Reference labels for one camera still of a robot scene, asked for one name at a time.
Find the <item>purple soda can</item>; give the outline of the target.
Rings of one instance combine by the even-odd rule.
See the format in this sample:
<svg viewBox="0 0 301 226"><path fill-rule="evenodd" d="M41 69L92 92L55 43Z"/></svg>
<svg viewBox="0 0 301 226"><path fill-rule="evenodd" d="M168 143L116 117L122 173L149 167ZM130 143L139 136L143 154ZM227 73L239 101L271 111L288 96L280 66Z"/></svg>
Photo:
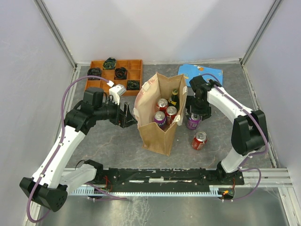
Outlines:
<svg viewBox="0 0 301 226"><path fill-rule="evenodd" d="M188 116L188 121L186 123L186 127L190 130L195 130L198 127L201 120L202 120L201 115L190 113Z"/></svg>

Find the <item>green glass bottle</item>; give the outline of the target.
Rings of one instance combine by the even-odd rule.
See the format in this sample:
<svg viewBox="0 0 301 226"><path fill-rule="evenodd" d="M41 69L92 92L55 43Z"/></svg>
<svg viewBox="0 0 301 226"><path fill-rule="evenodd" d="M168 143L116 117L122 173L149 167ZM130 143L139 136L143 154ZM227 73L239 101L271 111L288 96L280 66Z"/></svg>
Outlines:
<svg viewBox="0 0 301 226"><path fill-rule="evenodd" d="M177 89L173 89L172 94L171 94L170 98L168 99L168 106L174 106L177 109L177 111L179 110L180 99L179 99Z"/></svg>

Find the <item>red cola can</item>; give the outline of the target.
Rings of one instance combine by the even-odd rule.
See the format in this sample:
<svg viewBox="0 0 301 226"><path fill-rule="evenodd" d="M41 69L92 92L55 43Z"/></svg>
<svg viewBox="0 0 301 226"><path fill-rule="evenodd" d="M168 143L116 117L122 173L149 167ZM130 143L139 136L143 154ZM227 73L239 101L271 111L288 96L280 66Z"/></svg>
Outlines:
<svg viewBox="0 0 301 226"><path fill-rule="evenodd" d="M169 106L167 109L166 109L166 124L167 125L170 125L172 124L175 116L177 115L177 109L176 107L174 106Z"/></svg>
<svg viewBox="0 0 301 226"><path fill-rule="evenodd" d="M192 140L192 148L201 150L207 142L207 134L203 131L197 132Z"/></svg>
<svg viewBox="0 0 301 226"><path fill-rule="evenodd" d="M165 112L168 108L168 101L164 98L161 98L157 101L157 110L161 112Z"/></svg>

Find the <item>red cola can front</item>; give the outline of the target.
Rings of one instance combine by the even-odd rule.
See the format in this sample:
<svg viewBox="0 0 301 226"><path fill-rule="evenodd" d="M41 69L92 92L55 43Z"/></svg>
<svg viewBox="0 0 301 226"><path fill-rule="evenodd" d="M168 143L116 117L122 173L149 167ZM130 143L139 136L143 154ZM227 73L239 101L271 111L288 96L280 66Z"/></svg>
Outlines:
<svg viewBox="0 0 301 226"><path fill-rule="evenodd" d="M192 140L192 148L201 150L207 142L207 134L203 131L197 132Z"/></svg>

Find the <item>purple Fanta can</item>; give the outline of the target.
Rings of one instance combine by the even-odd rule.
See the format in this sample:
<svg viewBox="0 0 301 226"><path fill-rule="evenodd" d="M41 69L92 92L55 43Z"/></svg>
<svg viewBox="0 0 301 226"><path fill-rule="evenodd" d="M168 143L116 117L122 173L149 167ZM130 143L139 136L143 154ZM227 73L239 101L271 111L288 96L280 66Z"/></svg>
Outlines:
<svg viewBox="0 0 301 226"><path fill-rule="evenodd" d="M162 111L157 111L154 114L154 122L163 129L166 126L166 116L165 113Z"/></svg>

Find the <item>brown canvas tote bag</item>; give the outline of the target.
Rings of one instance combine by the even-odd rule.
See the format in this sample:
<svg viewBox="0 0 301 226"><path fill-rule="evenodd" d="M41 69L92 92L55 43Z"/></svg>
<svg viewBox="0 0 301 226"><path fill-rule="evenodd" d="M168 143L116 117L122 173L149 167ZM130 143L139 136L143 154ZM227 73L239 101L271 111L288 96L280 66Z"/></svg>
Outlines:
<svg viewBox="0 0 301 226"><path fill-rule="evenodd" d="M174 89L179 91L179 113L171 125L161 129L154 121L154 115L157 111L156 104L160 98L170 98ZM176 129L182 125L185 116L187 94L188 89L183 74L166 77L160 73L155 73L142 85L135 99L133 114L137 120L143 148L166 156L170 155Z"/></svg>

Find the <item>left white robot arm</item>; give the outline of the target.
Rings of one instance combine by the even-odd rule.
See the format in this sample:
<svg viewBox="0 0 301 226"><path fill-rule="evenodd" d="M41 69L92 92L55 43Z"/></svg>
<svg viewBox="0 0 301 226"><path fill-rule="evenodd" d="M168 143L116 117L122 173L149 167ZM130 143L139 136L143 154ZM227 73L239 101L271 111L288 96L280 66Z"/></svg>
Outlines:
<svg viewBox="0 0 301 226"><path fill-rule="evenodd" d="M128 103L120 108L120 96L126 91L115 85L106 94L102 88L89 87L83 99L66 115L61 133L48 156L30 178L23 178L20 188L29 198L53 212L61 209L69 194L86 182L98 184L104 180L103 165L87 160L72 173L63 176L73 152L97 121L109 120L122 128L136 124Z"/></svg>

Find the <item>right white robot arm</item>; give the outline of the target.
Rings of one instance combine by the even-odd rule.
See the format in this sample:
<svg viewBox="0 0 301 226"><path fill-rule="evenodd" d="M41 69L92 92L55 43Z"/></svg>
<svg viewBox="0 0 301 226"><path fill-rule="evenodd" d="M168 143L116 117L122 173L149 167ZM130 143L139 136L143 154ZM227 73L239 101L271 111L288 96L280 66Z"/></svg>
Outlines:
<svg viewBox="0 0 301 226"><path fill-rule="evenodd" d="M242 105L214 79L205 81L199 75L192 78L189 84L194 95L187 96L188 114L198 115L202 120L208 119L211 117L211 106L214 105L233 124L232 149L216 169L216 180L227 184L248 158L265 154L269 150L265 113Z"/></svg>

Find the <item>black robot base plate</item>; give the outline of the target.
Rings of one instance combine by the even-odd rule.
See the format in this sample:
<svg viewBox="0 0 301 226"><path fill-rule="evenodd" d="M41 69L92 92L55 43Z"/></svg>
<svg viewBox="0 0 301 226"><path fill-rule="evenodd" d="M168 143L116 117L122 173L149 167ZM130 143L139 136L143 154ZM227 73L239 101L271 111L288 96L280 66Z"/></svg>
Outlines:
<svg viewBox="0 0 301 226"><path fill-rule="evenodd" d="M208 186L244 185L240 171L223 178L218 170L197 169L117 169L102 170L91 183L121 191L208 191Z"/></svg>

